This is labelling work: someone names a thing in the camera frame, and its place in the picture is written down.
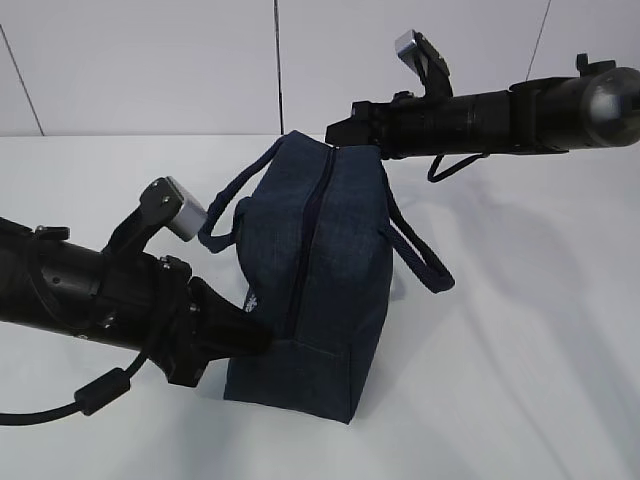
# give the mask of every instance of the white wall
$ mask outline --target white wall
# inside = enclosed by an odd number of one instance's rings
[[[203,202],[275,137],[4,139],[2,215],[68,225],[100,248],[159,175]],[[351,426],[221,401],[224,362],[195,390],[146,366],[85,418],[0,429],[2,478],[582,479],[640,477],[640,149],[486,160],[428,185],[427,163],[387,163],[406,217],[454,290],[426,292],[399,261],[387,324]],[[233,252],[162,232],[241,301]],[[66,403],[132,353],[0,325],[0,410]]]
[[[354,100],[419,91],[393,41],[422,31],[455,92],[524,79],[547,0],[279,0],[287,130],[322,133]],[[640,67],[637,0],[554,0],[533,76],[575,54]],[[273,0],[3,0],[3,25],[47,135],[279,132]],[[37,134],[0,42],[0,135]]]

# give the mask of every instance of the white table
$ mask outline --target white table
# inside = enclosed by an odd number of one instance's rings
[[[0,139],[0,215],[67,225],[99,249],[155,177],[207,204],[270,136]],[[399,261],[387,325],[351,426],[221,400],[148,364],[93,417],[0,429],[3,479],[586,479],[640,477],[640,149],[496,157],[428,185],[389,162],[407,219],[456,288],[433,296]],[[221,231],[229,226],[229,218]],[[161,232],[236,303],[233,251]],[[39,410],[132,352],[0,324],[0,410]]]

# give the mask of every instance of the zipper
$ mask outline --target zipper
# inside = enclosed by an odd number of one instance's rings
[[[309,262],[311,260],[311,244],[318,226],[318,217],[320,216],[320,207],[322,199],[329,186],[329,180],[333,173],[333,165],[336,161],[337,148],[331,148],[327,162],[324,166],[320,181],[318,181],[313,193],[307,200],[302,213],[302,245],[300,247],[300,257],[298,261],[298,271],[296,272],[296,280],[293,284],[293,292],[291,294],[291,303],[287,319],[284,324],[284,338],[291,338],[296,331],[300,308],[302,307],[302,295],[304,293],[305,280],[309,272]]]

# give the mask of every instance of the bag handle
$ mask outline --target bag handle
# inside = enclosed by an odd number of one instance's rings
[[[418,277],[418,280],[431,292],[438,293],[451,289],[455,285],[455,280],[451,273],[404,219],[391,192],[387,173],[384,168],[382,168],[382,171],[387,191],[389,217],[409,241],[407,242],[398,230],[390,224],[383,229],[382,234],[391,242],[395,251],[398,252],[400,258],[404,260],[413,274]]]
[[[207,247],[211,253],[220,253],[225,248],[233,244],[236,231],[238,228],[238,219],[240,215],[235,215],[233,218],[233,228],[230,233],[226,235],[211,235],[213,227],[215,227],[218,220],[227,209],[231,200],[238,194],[240,189],[256,175],[260,170],[266,167],[273,157],[275,157],[278,149],[282,145],[285,137],[280,137],[272,146],[267,150],[255,163],[245,168],[240,175],[238,175],[224,190],[216,195],[215,200],[209,205],[207,210],[207,220],[198,232],[198,240],[200,243]]]

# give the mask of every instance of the navy blue bag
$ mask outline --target navy blue bag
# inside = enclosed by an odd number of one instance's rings
[[[231,233],[211,236],[233,197],[269,163],[253,195],[237,204]],[[295,131],[218,194],[199,238],[213,253],[236,245],[250,287],[245,311],[275,338],[264,355],[230,360],[225,398],[344,423],[387,314],[392,249],[432,292],[454,284],[402,218],[377,147],[337,149]]]

